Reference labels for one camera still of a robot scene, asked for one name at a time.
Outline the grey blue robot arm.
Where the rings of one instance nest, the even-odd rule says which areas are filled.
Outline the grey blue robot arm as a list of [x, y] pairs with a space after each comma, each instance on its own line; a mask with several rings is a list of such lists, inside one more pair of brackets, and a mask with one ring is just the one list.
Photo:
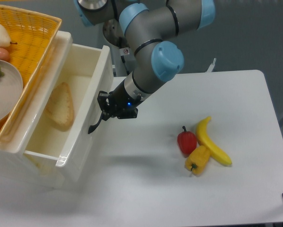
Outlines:
[[98, 94], [102, 120], [135, 118], [138, 105], [184, 66], [183, 54], [170, 38], [201, 29], [215, 19], [212, 0], [168, 0], [152, 11], [138, 0], [77, 0], [74, 4], [84, 23], [116, 20], [137, 62], [114, 91]]

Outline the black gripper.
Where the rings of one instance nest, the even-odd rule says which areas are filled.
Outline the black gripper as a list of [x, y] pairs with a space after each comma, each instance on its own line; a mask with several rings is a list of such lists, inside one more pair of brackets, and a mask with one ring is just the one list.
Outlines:
[[137, 106], [143, 102], [141, 93], [131, 97], [125, 90], [123, 82], [109, 93], [99, 91], [97, 101], [102, 111], [101, 119], [103, 121], [115, 117], [118, 119], [135, 119], [138, 115]]

